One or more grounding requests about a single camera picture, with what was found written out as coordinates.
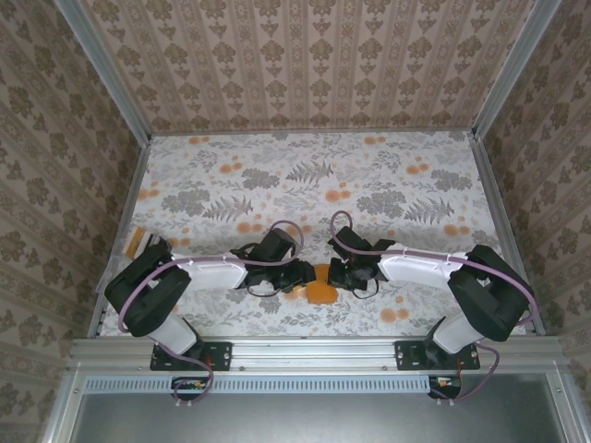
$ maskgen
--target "floral tablecloth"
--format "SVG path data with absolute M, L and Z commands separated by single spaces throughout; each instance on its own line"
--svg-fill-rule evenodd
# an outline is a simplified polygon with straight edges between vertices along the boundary
M 289 219 L 306 235 L 301 258 L 321 264 L 334 257 L 326 242 L 336 210 L 372 244 L 500 250 L 464 132 L 156 137 L 133 223 L 175 252 L 210 255 Z M 404 281 L 364 301 L 339 293 L 333 305 L 310 305 L 296 293 L 187 290 L 177 311 L 204 336 L 391 336 L 424 335 L 459 309 L 451 292 Z M 101 335 L 119 334 L 116 319 L 109 306 Z

